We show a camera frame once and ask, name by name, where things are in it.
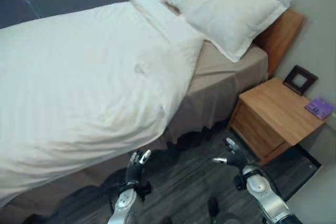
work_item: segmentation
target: picture frame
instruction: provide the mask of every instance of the picture frame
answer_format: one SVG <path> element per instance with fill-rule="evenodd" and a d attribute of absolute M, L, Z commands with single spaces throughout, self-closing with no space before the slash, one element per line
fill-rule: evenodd
<path fill-rule="evenodd" d="M 306 79 L 306 81 L 301 85 L 295 84 L 294 80 L 295 78 L 300 75 Z M 294 68 L 291 70 L 291 72 L 287 75 L 285 80 L 283 81 L 283 84 L 289 87 L 292 91 L 297 93 L 300 96 L 303 96 L 303 94 L 316 82 L 316 80 L 319 79 L 315 74 L 309 72 L 307 69 L 295 65 Z"/>

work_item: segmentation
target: floor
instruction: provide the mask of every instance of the floor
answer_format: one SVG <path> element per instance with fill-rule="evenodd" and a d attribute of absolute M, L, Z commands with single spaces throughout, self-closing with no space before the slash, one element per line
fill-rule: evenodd
<path fill-rule="evenodd" d="M 219 201 L 219 222 L 227 215 L 235 215 L 245 224 L 260 223 L 261 213 L 254 199 L 234 186 L 233 178 L 238 170 L 211 161 L 213 157 L 230 155 L 223 142 L 227 136 L 245 148 L 234 132 L 212 129 L 203 134 L 190 133 L 177 146 L 170 145 L 166 151 L 153 152 L 144 175 L 153 186 L 152 194 L 147 196 L 144 204 L 144 223 L 161 223 L 167 215 L 174 223 L 209 223 L 207 200 L 211 196 Z M 245 152 L 249 159 L 254 158 L 250 152 Z M 317 169 L 296 148 L 265 167 L 285 199 Z M 110 216 L 109 196 L 113 202 L 116 200 L 116 193 L 110 188 L 123 181 L 123 172 L 112 174 L 99 188 L 86 187 L 76 192 L 44 223 L 106 223 Z"/>

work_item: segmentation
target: robotic arm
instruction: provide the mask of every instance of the robotic arm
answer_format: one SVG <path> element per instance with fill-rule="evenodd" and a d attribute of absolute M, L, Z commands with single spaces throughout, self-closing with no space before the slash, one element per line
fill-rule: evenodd
<path fill-rule="evenodd" d="M 126 171 L 126 184 L 119 191 L 114 213 L 107 224 L 141 224 L 141 212 L 145 196 L 150 194 L 151 185 L 141 183 L 143 166 L 151 151 L 133 153 Z"/>
<path fill-rule="evenodd" d="M 228 158 L 214 158 L 219 164 L 235 166 L 240 175 L 235 177 L 238 190 L 247 189 L 254 196 L 262 209 L 264 216 L 270 224 L 302 224 L 302 222 L 289 210 L 283 199 L 271 188 L 270 182 L 264 177 L 261 168 L 253 164 L 248 165 L 245 155 L 235 146 L 235 143 L 227 139 L 234 156 Z"/>

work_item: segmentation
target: drawer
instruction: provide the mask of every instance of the drawer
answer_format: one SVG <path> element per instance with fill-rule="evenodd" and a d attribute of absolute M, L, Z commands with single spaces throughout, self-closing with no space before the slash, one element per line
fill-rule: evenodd
<path fill-rule="evenodd" d="M 244 103 L 234 118 L 232 128 L 258 157 L 266 157 L 285 141 Z"/>

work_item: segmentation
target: wooden nightstand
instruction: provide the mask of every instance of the wooden nightstand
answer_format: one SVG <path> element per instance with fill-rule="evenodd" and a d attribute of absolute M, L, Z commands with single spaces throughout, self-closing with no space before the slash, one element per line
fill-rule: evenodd
<path fill-rule="evenodd" d="M 229 127 L 263 165 L 324 123 L 304 108 L 308 103 L 307 98 L 273 78 L 239 96 Z"/>

